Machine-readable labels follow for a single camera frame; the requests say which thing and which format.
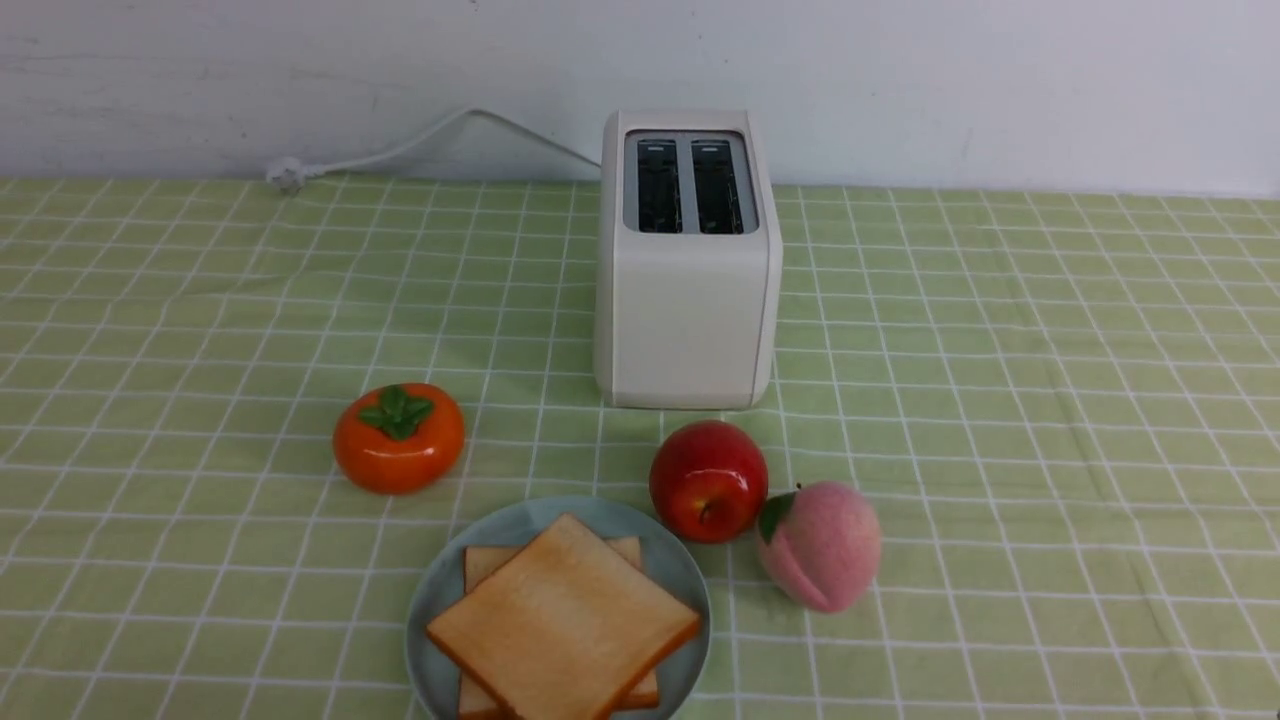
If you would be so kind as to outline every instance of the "persimmon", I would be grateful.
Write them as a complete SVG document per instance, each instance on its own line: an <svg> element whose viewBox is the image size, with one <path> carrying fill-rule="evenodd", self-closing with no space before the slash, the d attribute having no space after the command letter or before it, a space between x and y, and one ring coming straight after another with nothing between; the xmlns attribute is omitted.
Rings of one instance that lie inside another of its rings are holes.
<svg viewBox="0 0 1280 720"><path fill-rule="evenodd" d="M465 442L466 420L445 391L403 383L372 389L343 411L333 455L356 486L407 495L448 473Z"/></svg>

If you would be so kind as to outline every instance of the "peach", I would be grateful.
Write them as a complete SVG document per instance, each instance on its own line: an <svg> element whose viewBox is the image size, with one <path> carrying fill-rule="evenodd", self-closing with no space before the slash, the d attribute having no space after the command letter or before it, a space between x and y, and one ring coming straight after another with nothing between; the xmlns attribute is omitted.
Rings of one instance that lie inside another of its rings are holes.
<svg viewBox="0 0 1280 720"><path fill-rule="evenodd" d="M879 570L879 520L852 487L820 482L771 497L755 525L755 547L764 571L791 600L842 612Z"/></svg>

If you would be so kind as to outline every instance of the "power cord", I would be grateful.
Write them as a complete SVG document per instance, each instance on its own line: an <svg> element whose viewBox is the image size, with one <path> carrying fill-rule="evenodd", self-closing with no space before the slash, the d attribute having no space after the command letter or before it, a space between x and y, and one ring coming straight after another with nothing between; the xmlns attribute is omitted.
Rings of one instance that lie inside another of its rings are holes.
<svg viewBox="0 0 1280 720"><path fill-rule="evenodd" d="M381 163L384 160L390 160L392 158L398 158L399 155L403 155L403 154L408 152L410 150L417 147L419 145L426 142L435 133L440 132L445 127L453 124L454 122L457 122L457 120L460 120L460 119L462 119L462 118L465 118L467 115L483 115L483 117L498 120L499 123L503 123L503 124L506 124L506 126L516 129L521 135L531 137L532 140L536 140L536 141L539 141L539 142L541 142L541 143L544 143L544 145L547 145L549 147L554 147L556 150L559 150L561 152L564 152L566 155L570 155L571 158L576 158L576 159L579 159L579 160L589 164L589 165L594 165L596 168L600 167L600 161L599 160L595 160L593 158L588 158L586 155L582 155L581 152L579 152L577 150L573 150L572 147L568 147L567 145L562 145L562 143L556 142L554 140L547 137L545 135L541 135L539 132L534 132L534 131L529 129L527 127L517 123L516 120L512 120L511 118L508 118L506 115L500 115L498 113L494 113L493 110L485 110L484 108L474 108L474 106L471 106L471 108L462 108L462 109L454 110L454 111L444 115L439 120L436 120L436 122L431 123L430 126L428 126L426 128L424 128L422 132L417 133L408 142L403 142L403 143L401 143L401 145L398 145L396 147L392 147L390 150L387 150L384 152L379 152L376 155L370 155L367 158L360 158L360 159L356 159L356 160L343 160L343 161L339 161L339 163L329 163L329 164L325 164L325 165L306 165L306 164L302 163L302 160L298 160L297 158L279 158L279 159L271 161L266 167L266 182L274 184L276 188L280 190L280 192L284 192L287 195L297 195L297 192L300 190L302 190L302 187L311 178L317 178L320 176L324 176L324 174L332 173L332 172L337 172L337 170L347 170L347 169L358 168L358 167L364 167L364 165L372 165L375 163Z"/></svg>

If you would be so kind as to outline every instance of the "red apple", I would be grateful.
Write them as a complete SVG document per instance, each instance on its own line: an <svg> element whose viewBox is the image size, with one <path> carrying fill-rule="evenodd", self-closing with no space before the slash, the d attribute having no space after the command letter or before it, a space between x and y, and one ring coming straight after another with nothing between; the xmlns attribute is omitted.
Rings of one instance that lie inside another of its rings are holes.
<svg viewBox="0 0 1280 720"><path fill-rule="evenodd" d="M649 468L649 497L676 536L727 542L748 530L769 493L769 470L751 436L721 420L671 433Z"/></svg>

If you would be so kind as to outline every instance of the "blue plate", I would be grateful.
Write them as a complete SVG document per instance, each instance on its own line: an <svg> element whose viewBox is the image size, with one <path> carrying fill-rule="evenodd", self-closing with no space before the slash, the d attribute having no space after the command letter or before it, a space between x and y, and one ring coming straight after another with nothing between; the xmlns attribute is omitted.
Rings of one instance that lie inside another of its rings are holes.
<svg viewBox="0 0 1280 720"><path fill-rule="evenodd" d="M614 712L618 720L664 720L694 692L712 643L707 580L685 546L657 520L617 502L588 496L544 497L503 507L472 523L435 557L413 593L404 639L404 662L417 700L438 720L457 717L458 666L426 638L436 615L462 598L462 550L468 544L525 544L564 512L572 512L603 538L636 536L644 569L655 583L703 616L701 632L658 665L662 703L652 710Z"/></svg>

